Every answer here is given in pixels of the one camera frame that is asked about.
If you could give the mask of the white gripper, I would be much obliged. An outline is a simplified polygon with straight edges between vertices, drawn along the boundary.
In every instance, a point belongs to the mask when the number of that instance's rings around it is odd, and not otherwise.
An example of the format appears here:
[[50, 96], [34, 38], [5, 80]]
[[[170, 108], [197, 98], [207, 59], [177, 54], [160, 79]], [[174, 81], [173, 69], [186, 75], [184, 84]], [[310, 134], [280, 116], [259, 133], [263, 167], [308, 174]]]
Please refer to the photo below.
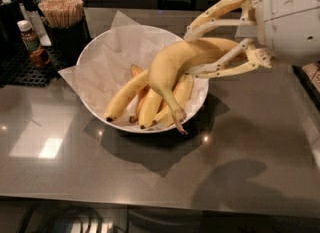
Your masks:
[[[236, 9], [241, 10], [239, 19], [225, 18]], [[216, 62], [191, 67], [188, 73], [207, 79], [240, 75], [271, 68], [272, 55], [295, 66], [320, 61], [320, 0], [220, 0], [187, 26], [183, 39], [195, 40], [219, 27], [256, 24], [259, 43], [268, 49], [245, 38]]]

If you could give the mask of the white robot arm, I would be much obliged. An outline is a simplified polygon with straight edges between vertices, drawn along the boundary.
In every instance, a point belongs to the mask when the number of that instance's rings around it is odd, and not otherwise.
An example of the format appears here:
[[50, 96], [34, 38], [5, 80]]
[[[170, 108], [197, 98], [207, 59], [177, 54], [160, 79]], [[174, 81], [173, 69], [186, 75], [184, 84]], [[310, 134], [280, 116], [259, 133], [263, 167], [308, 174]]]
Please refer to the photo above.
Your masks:
[[320, 0], [220, 0], [187, 27], [184, 38], [195, 40], [224, 26], [253, 32], [218, 62], [194, 70], [195, 76], [224, 77], [287, 63], [303, 70], [319, 98]]

